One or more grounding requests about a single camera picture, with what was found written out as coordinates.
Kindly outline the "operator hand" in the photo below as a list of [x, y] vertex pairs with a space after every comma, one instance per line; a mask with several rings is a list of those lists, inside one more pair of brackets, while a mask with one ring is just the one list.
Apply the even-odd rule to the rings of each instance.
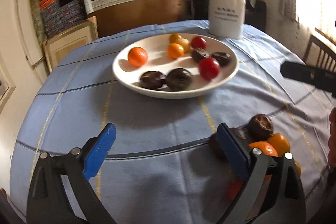
[[328, 162], [329, 166], [336, 166], [336, 108], [333, 108], [329, 115], [330, 121], [330, 137], [328, 141], [329, 155]]

